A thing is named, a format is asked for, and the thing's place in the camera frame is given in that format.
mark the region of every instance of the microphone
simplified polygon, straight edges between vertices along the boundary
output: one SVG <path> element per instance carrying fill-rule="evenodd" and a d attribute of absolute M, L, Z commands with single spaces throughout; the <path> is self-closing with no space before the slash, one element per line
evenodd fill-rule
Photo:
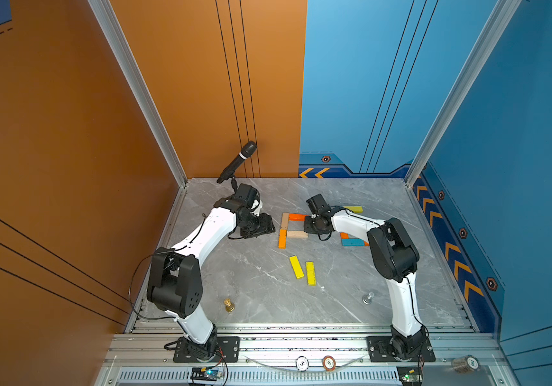
<path fill-rule="evenodd" d="M 225 170 L 222 171 L 220 174 L 220 177 L 216 180 L 216 183 L 222 183 L 223 181 L 226 181 L 234 176 L 235 170 L 241 166 L 241 164 L 244 163 L 246 159 L 248 159 L 250 156 L 253 155 L 253 153 L 257 150 L 257 144 L 253 141 L 249 141 L 244 145 L 243 148 L 241 148 L 240 153 L 231 161 L 229 166 L 225 168 Z"/>

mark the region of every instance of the black mounting plate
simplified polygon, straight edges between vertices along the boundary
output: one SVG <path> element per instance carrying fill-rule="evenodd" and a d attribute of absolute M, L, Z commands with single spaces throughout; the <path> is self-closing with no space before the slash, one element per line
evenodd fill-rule
<path fill-rule="evenodd" d="M 368 355 L 371 356 L 371 362 L 400 362 L 390 354 L 391 336 L 367 336 L 366 344 L 368 344 Z M 430 345 L 430 340 L 426 339 L 422 344 L 422 358 L 424 362 L 436 361 L 435 352 Z M 413 358 L 408 362 L 417 362 Z"/>
<path fill-rule="evenodd" d="M 222 356 L 227 363 L 235 363 L 238 361 L 238 355 L 240 353 L 240 337 L 239 336 L 219 336 L 217 338 L 217 349 L 222 349 Z M 188 351 L 187 343 L 183 340 L 180 341 L 175 348 L 175 354 L 173 354 L 173 362 L 176 363 L 218 363 L 220 357 L 214 355 L 209 361 L 203 362 L 197 359 Z"/>

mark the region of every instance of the yellow wooden block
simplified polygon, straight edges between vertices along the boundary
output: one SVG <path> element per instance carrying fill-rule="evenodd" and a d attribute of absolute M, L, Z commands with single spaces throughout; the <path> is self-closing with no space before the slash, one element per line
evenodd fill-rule
<path fill-rule="evenodd" d="M 291 261 L 291 267 L 293 267 L 293 272 L 295 272 L 295 277 L 297 279 L 301 279 L 304 277 L 304 271 L 302 270 L 302 266 L 299 265 L 299 260 L 297 256 L 291 256 L 289 258 Z"/>
<path fill-rule="evenodd" d="M 287 229 L 289 227 L 289 214 L 282 213 L 282 221 L 280 222 L 280 229 Z"/>
<path fill-rule="evenodd" d="M 312 261 L 306 262 L 306 277 L 308 278 L 308 285 L 317 285 L 317 279 L 314 276 L 314 263 Z"/>
<path fill-rule="evenodd" d="M 308 238 L 308 234 L 303 230 L 287 230 L 287 237 Z"/>
<path fill-rule="evenodd" d="M 284 250 L 287 245 L 287 229 L 281 229 L 278 237 L 278 247 Z"/>
<path fill-rule="evenodd" d="M 351 212 L 354 213 L 361 213 L 363 212 L 363 209 L 361 206 L 344 206 L 345 208 L 349 209 Z"/>

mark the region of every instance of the black stripe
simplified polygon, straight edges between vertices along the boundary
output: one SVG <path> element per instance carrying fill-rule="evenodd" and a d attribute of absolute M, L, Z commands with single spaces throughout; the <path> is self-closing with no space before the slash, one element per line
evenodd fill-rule
<path fill-rule="evenodd" d="M 514 370 L 514 371 L 517 371 L 517 370 L 534 369 L 534 368 L 536 368 L 536 367 L 544 367 L 544 366 L 552 366 L 552 363 L 538 364 L 538 365 L 536 365 L 536 366 L 521 367 L 520 369 L 513 369 L 513 370 Z"/>
<path fill-rule="evenodd" d="M 29 284 L 31 284 L 31 285 L 34 285 L 35 287 L 38 287 L 39 289 L 43 289 L 43 290 L 47 291 L 48 293 L 52 293 L 52 294 L 55 295 L 56 297 L 60 297 L 60 298 L 62 298 L 62 299 L 65 299 L 65 300 L 71 302 L 71 303 L 74 304 L 74 305 L 78 305 L 78 306 L 81 307 L 81 308 L 85 308 L 85 309 L 88 310 L 88 311 L 91 311 L 91 312 L 93 312 L 93 313 L 95 313 L 95 314 L 97 314 L 97 315 L 100 315 L 100 316 L 102 316 L 102 317 L 105 317 L 105 318 L 107 318 L 108 320 L 110 320 L 110 321 L 112 321 L 112 322 L 115 322 L 115 323 L 119 324 L 120 326 L 124 326 L 123 323 L 119 323 L 117 320 L 111 319 L 110 317 L 108 317 L 108 316 L 106 316 L 106 315 L 102 315 L 101 313 L 99 313 L 99 312 L 97 312 L 97 311 L 94 311 L 93 309 L 88 308 L 88 307 L 86 307 L 86 306 L 84 306 L 84 305 L 80 305 L 80 304 L 77 303 L 76 301 L 73 301 L 73 300 L 70 300 L 69 298 L 63 297 L 62 295 L 59 295 L 58 293 L 53 292 L 53 291 L 51 291 L 50 289 L 46 289 L 46 288 L 44 288 L 44 287 L 41 286 L 41 285 L 38 285 L 38 284 L 36 284 L 36 283 L 34 283 L 34 282 L 31 282 L 31 281 L 25 279 L 24 277 L 19 276 L 18 274 L 14 274 L 14 273 L 10 272 L 9 270 L 6 270 L 6 269 L 3 269 L 2 267 L 0 267 L 0 271 L 4 271 L 5 273 L 10 274 L 10 275 L 12 275 L 12 276 L 14 276 L 14 277 L 16 277 L 16 278 L 18 278 L 18 279 L 21 279 L 21 280 L 24 281 L 24 282 L 27 282 L 27 283 L 29 283 Z"/>
<path fill-rule="evenodd" d="M 420 25 L 420 20 L 422 19 L 422 15 L 424 14 L 424 10 L 426 8 L 426 3 L 428 0 L 424 0 L 424 6 L 422 6 L 422 11 L 420 12 L 420 17 L 418 18 L 418 23 L 416 24 L 416 29 L 413 30 L 413 36 L 411 36 L 411 42 L 409 43 L 409 48 L 407 49 L 407 54 L 404 56 L 403 65 L 400 67 L 400 73 L 398 74 L 398 79 L 396 79 L 396 86 L 394 86 L 394 92 L 392 93 L 392 97 L 390 98 L 390 103 L 388 104 L 387 110 L 385 110 L 385 117 L 383 117 L 383 123 L 381 124 L 381 130 L 379 130 L 379 135 L 377 136 L 377 142 L 375 142 L 375 147 L 373 148 L 373 153 L 371 153 L 371 158 L 368 161 L 368 166 L 366 167 L 366 173 L 368 173 L 368 170 L 371 168 L 371 162 L 373 161 L 373 156 L 375 155 L 375 150 L 377 149 L 377 145 L 379 144 L 379 140 L 381 139 L 381 132 L 383 131 L 383 126 L 385 125 L 385 120 L 388 118 L 388 113 L 390 112 L 391 103 L 394 100 L 394 96 L 396 95 L 396 89 L 398 88 L 398 83 L 400 82 L 400 77 L 403 75 L 403 70 L 405 64 L 407 64 L 407 58 L 409 57 L 409 51 L 411 50 L 411 46 L 413 45 L 413 41 L 416 38 L 416 33 L 418 32 L 418 27 Z"/>
<path fill-rule="evenodd" d="M 225 64 L 226 64 L 226 74 L 229 76 L 229 87 L 231 88 L 231 100 L 234 102 L 234 113 L 235 113 L 235 124 L 238 127 L 238 137 L 240 137 L 240 149 L 242 148 L 241 144 L 241 133 L 240 133 L 240 123 L 237 119 L 237 109 L 235 108 L 235 98 L 234 98 L 234 86 L 231 83 L 231 73 L 229 72 L 229 61 L 226 59 L 226 48 L 225 48 L 225 36 L 222 35 L 222 23 L 220 22 L 220 12 L 218 11 L 218 0 L 214 0 L 216 4 L 216 15 L 218 15 L 218 25 L 220 26 L 220 37 L 222 38 L 222 50 L 225 52 Z M 246 171 L 246 163 L 244 162 L 244 173 L 248 177 L 248 171 Z"/>
<path fill-rule="evenodd" d="M 5 244 L 3 244 L 3 243 L 1 243 L 1 242 L 0 242 L 0 245 L 3 246 L 5 249 L 7 249 L 7 250 L 9 250 L 9 251 L 11 251 L 11 252 L 17 254 L 18 256 L 21 256 L 22 258 L 26 259 L 27 261 L 30 261 L 30 262 L 34 263 L 35 265 L 37 265 L 38 267 L 44 269 L 45 271 L 54 274 L 54 275 L 57 276 L 58 278 L 60 278 L 60 279 L 62 279 L 62 280 L 65 280 L 66 282 L 69 282 L 70 284 L 74 285 L 76 288 L 82 289 L 83 291 L 89 293 L 90 295 L 93 295 L 93 296 L 99 298 L 99 299 L 102 300 L 104 303 L 107 303 L 108 305 L 111 305 L 111 306 L 117 308 L 118 310 L 120 310 L 120 311 L 122 311 L 122 312 L 124 312 L 124 313 L 126 313 L 126 314 L 128 314 L 128 315 L 130 315 L 129 312 L 127 312 L 127 311 L 125 311 L 125 310 L 119 308 L 118 306 L 114 305 L 113 303 L 110 303 L 110 302 L 106 301 L 105 299 L 102 299 L 102 298 L 99 297 L 98 295 L 96 295 L 96 294 L 94 294 L 94 293 L 92 293 L 92 292 L 90 292 L 90 291 L 84 289 L 83 287 L 81 287 L 81 286 L 79 286 L 79 285 L 77 285 L 77 284 L 71 282 L 70 280 L 66 279 L 66 278 L 63 277 L 62 275 L 56 274 L 55 272 L 53 272 L 52 270 L 48 269 L 47 267 L 45 267 L 45 266 L 43 266 L 43 265 L 41 265 L 41 264 L 38 264 L 37 262 L 35 262 L 35 261 L 33 261 L 32 259 L 28 258 L 28 257 L 25 256 L 24 254 L 21 254 L 21 253 L 15 251 L 15 250 L 13 250 L 13 249 L 10 248 L 9 246 L 7 246 L 7 245 L 5 245 Z"/>
<path fill-rule="evenodd" d="M 385 146 L 385 141 L 388 139 L 388 135 L 390 135 L 390 129 L 391 125 L 394 123 L 394 118 L 396 117 L 396 113 L 398 112 L 398 108 L 400 106 L 400 101 L 403 100 L 404 90 L 407 89 L 407 84 L 409 83 L 409 78 L 411 77 L 411 73 L 413 72 L 413 67 L 416 65 L 416 60 L 418 59 L 418 55 L 420 54 L 420 49 L 422 48 L 422 44 L 424 43 L 424 38 L 426 37 L 426 33 L 428 32 L 428 27 L 430 26 L 430 22 L 432 21 L 432 17 L 435 15 L 435 9 L 437 9 L 437 4 L 439 4 L 439 0 L 435 3 L 435 7 L 432 10 L 432 14 L 430 14 L 430 19 L 428 20 L 428 24 L 426 25 L 426 31 L 424 31 L 424 35 L 422 36 L 422 41 L 420 42 L 420 46 L 418 47 L 418 52 L 416 53 L 415 59 L 413 59 L 413 64 L 411 65 L 411 70 L 409 70 L 409 75 L 407 76 L 407 81 L 404 82 L 403 87 L 403 93 L 400 95 L 400 99 L 398 99 L 398 104 L 396 105 L 396 110 L 394 110 L 394 115 L 392 116 L 392 119 L 390 121 L 390 126 L 388 127 L 388 132 L 385 134 L 385 138 L 383 139 L 383 144 L 381 145 L 381 150 L 379 151 L 379 155 L 377 156 L 377 160 L 375 161 L 375 166 L 373 167 L 373 172 L 377 168 L 377 164 L 379 163 L 379 158 L 381 157 L 381 153 L 383 152 L 383 147 Z"/>
<path fill-rule="evenodd" d="M 257 125 L 254 121 L 254 104 L 253 104 L 253 88 L 250 86 L 250 66 L 248 65 L 248 49 L 246 48 L 246 31 L 244 30 L 244 13 L 241 10 L 240 0 L 240 15 L 241 15 L 241 32 L 244 35 L 244 52 L 246 53 L 246 70 L 248 70 L 248 89 L 250 90 L 250 108 L 253 112 L 253 128 L 254 128 L 254 141 L 257 144 L 257 167 L 259 168 L 259 177 L 261 177 L 261 160 L 259 158 L 259 139 L 257 138 Z"/>
<path fill-rule="evenodd" d="M 552 345 L 544 346 L 544 347 L 538 347 L 538 348 L 532 348 L 531 350 L 520 351 L 520 352 L 518 352 L 518 353 L 508 354 L 508 355 L 506 355 L 506 356 L 512 356 L 512 355 L 519 355 L 519 354 L 524 354 L 524 353 L 530 353 L 531 351 L 544 350 L 545 348 L 551 348 L 551 347 L 552 347 Z"/>
<path fill-rule="evenodd" d="M 118 294 L 117 292 L 115 292 L 114 290 L 110 289 L 109 287 L 107 287 L 106 285 L 102 284 L 101 282 L 99 282 L 98 280 L 95 280 L 92 276 L 86 274 L 85 272 L 81 271 L 79 268 L 75 267 L 74 265 L 72 265 L 70 262 L 64 260 L 63 258 L 61 258 L 58 254 L 56 253 L 53 253 L 53 251 L 45 248 L 42 244 L 36 242 L 36 240 L 34 240 L 33 238 L 27 236 L 26 234 L 24 234 L 23 232 L 19 231 L 18 229 L 16 229 L 15 227 L 13 227 L 12 225 L 8 224 L 6 221 L 3 221 L 2 219 L 0 219 L 0 222 L 2 224 L 4 224 L 5 226 L 7 226 L 8 228 L 12 229 L 13 231 L 17 232 L 19 235 L 25 237 L 27 240 L 31 241 L 32 243 L 38 245 L 40 248 L 42 248 L 43 250 L 47 251 L 48 253 L 51 253 L 53 256 L 55 256 L 56 258 L 60 259 L 61 261 L 63 261 L 64 263 L 68 264 L 69 266 L 73 267 L 74 269 L 76 269 L 77 271 L 79 271 L 80 273 L 82 273 L 83 275 L 86 275 L 87 277 L 89 277 L 91 280 L 95 281 L 96 283 L 102 285 L 104 288 L 108 289 L 109 291 L 111 291 L 112 293 L 115 293 L 117 296 L 121 297 L 122 299 L 124 299 L 124 301 L 126 301 L 127 299 L 123 296 L 121 296 L 120 294 Z"/>
<path fill-rule="evenodd" d="M 521 334 L 521 335 L 517 335 L 517 336 L 512 336 L 511 338 L 507 338 L 507 339 L 504 339 L 504 340 L 500 340 L 500 342 L 507 342 L 508 340 L 520 338 L 521 336 L 533 334 L 534 332 L 540 332 L 540 331 L 548 330 L 549 328 L 552 328 L 552 326 L 548 326 L 548 327 L 544 327 L 544 328 L 539 328 L 538 330 L 526 332 L 525 334 Z"/>
<path fill-rule="evenodd" d="M 377 115 L 375 116 L 375 123 L 373 123 L 373 129 L 371 130 L 371 135 L 368 137 L 368 143 L 366 144 L 366 150 L 364 151 L 364 157 L 362 157 L 362 163 L 359 166 L 359 172 L 362 173 L 362 166 L 364 166 L 364 160 L 366 159 L 366 152 L 368 152 L 368 147 L 371 145 L 371 139 L 373 138 L 373 133 L 375 132 L 375 125 L 377 125 L 377 118 L 379 118 L 379 111 L 381 111 L 381 105 L 383 104 L 383 99 L 385 98 L 385 92 L 388 90 L 388 84 L 390 83 L 391 73 L 394 70 L 394 64 L 396 63 L 396 58 L 398 57 L 398 51 L 400 50 L 400 44 L 403 42 L 404 32 L 407 29 L 407 24 L 409 23 L 409 17 L 411 16 L 411 10 L 413 9 L 413 3 L 416 0 L 411 2 L 411 8 L 409 8 L 409 14 L 407 15 L 407 21 L 404 22 L 403 34 L 400 35 L 400 41 L 398 42 L 398 48 L 396 48 L 396 54 L 394 55 L 394 61 L 392 62 L 392 67 L 390 68 L 390 74 L 388 75 L 388 80 L 385 82 L 385 88 L 383 89 L 383 96 L 381 96 L 381 102 L 379 103 L 379 108 L 377 109 Z"/>
<path fill-rule="evenodd" d="M 244 104 L 244 90 L 241 88 L 240 59 L 238 59 L 238 56 L 237 56 L 237 44 L 235 43 L 234 18 L 231 15 L 231 2 L 229 0 L 226 0 L 226 3 L 229 5 L 229 19 L 231 20 L 231 34 L 234 37 L 235 64 L 238 67 L 238 80 L 240 81 L 241 108 L 242 108 L 242 111 L 244 112 L 244 124 L 246 125 L 246 138 L 250 140 L 250 135 L 248 134 L 248 119 L 246 119 L 246 104 Z M 250 161 L 250 169 L 253 171 L 253 177 L 254 177 L 254 165 L 252 161 Z"/>

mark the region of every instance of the gray marble surface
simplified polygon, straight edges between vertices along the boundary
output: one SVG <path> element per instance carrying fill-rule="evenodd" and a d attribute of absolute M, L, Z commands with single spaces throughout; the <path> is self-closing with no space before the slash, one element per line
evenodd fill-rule
<path fill-rule="evenodd" d="M 391 305 L 385 279 L 376 271 L 367 246 L 344 247 L 340 235 L 321 242 L 287 239 L 278 248 L 278 229 L 283 212 L 309 213 L 306 200 L 323 194 L 330 205 L 362 205 L 364 216 L 403 221 L 420 252 L 417 293 L 422 321 L 428 325 L 463 326 L 458 304 L 421 229 L 418 216 L 399 179 L 238 179 L 256 187 L 263 210 L 272 215 L 276 233 L 248 240 L 223 239 L 201 269 L 203 299 L 208 318 L 216 323 L 357 323 L 391 324 Z M 228 182 L 191 179 L 169 246 L 186 237 L 219 198 L 232 194 Z M 290 222 L 289 229 L 302 229 Z M 289 257 L 296 255 L 306 271 L 314 261 L 317 285 L 295 278 Z M 373 302 L 362 296 L 372 291 Z M 235 310 L 227 313 L 223 300 L 230 298 Z M 144 301 L 148 317 L 163 316 Z"/>

